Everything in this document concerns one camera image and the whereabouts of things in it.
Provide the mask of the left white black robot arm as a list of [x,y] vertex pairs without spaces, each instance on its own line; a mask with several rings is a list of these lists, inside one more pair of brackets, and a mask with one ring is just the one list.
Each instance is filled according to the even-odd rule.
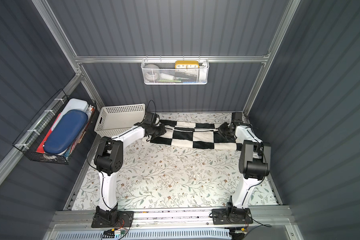
[[135,141],[144,137],[151,140],[166,133],[163,124],[150,126],[146,124],[135,124],[131,129],[114,137],[102,137],[95,154],[94,164],[99,172],[101,197],[99,208],[111,211],[117,208],[116,197],[117,172],[124,163],[124,149]]

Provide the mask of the black white checkered pillowcase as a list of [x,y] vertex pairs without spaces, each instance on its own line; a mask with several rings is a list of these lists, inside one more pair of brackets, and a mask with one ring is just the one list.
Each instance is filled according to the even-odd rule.
[[161,120],[166,133],[151,140],[152,144],[193,149],[241,151],[243,144],[233,136],[221,136],[221,124],[188,123]]

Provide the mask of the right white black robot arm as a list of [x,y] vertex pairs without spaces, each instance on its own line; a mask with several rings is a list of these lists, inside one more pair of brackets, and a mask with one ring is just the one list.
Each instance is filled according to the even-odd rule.
[[232,209],[249,207],[251,196],[270,173],[271,145],[259,139],[252,128],[245,124],[223,123],[218,127],[222,137],[233,137],[242,144],[239,157],[239,180],[228,206]]

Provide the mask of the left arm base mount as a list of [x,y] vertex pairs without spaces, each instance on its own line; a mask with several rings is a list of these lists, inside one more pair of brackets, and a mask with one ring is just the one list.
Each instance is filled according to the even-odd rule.
[[103,211],[96,212],[91,228],[129,228],[134,219],[133,211]]

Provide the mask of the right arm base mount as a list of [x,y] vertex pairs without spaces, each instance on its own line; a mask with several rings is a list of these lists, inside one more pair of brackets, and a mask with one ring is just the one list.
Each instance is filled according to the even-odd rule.
[[209,215],[214,225],[249,225],[254,221],[250,209],[212,209]]

